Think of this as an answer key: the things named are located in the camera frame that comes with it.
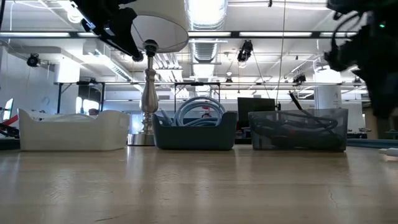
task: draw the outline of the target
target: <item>lamp shade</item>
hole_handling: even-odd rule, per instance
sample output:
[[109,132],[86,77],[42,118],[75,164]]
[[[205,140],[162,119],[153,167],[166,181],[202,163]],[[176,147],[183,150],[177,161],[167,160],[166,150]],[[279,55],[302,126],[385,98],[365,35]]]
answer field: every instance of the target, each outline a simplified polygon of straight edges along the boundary
[[131,35],[139,49],[149,39],[157,42],[158,53],[178,52],[188,44],[184,0],[138,0],[127,6],[138,15]]

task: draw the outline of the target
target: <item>computer monitor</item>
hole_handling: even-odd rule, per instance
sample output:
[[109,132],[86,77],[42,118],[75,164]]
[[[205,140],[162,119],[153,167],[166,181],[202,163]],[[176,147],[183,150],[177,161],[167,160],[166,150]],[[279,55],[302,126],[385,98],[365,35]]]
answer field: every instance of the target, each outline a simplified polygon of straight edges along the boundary
[[238,121],[241,125],[249,126],[249,112],[275,111],[274,99],[238,98]]

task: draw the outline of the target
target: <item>wooden table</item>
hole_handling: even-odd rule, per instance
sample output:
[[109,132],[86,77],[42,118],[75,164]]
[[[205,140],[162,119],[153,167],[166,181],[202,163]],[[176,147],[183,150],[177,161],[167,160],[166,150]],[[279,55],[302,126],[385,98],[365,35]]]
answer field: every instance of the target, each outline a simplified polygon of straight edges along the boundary
[[0,223],[398,223],[398,161],[358,148],[0,152]]

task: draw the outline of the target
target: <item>metal lamp stand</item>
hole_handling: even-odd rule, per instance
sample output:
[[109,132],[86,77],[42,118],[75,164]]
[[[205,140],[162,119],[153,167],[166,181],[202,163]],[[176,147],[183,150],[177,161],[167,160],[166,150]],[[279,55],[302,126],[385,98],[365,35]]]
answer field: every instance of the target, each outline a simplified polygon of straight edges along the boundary
[[145,88],[140,101],[140,109],[144,113],[144,119],[142,120],[144,127],[137,134],[129,135],[128,145],[130,146],[155,145],[152,115],[157,111],[159,102],[155,90],[156,71],[153,69],[153,64],[158,45],[154,40],[147,40],[144,42],[144,48],[148,58],[148,68],[145,69]]

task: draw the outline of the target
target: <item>gray basket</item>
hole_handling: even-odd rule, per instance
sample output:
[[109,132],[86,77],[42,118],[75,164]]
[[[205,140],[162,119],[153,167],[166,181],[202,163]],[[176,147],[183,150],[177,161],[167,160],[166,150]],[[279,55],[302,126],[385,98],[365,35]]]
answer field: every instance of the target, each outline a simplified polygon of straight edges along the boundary
[[345,151],[348,110],[249,113],[253,149]]
[[236,134],[236,113],[227,112],[217,126],[163,126],[152,115],[155,145],[160,149],[230,150]]

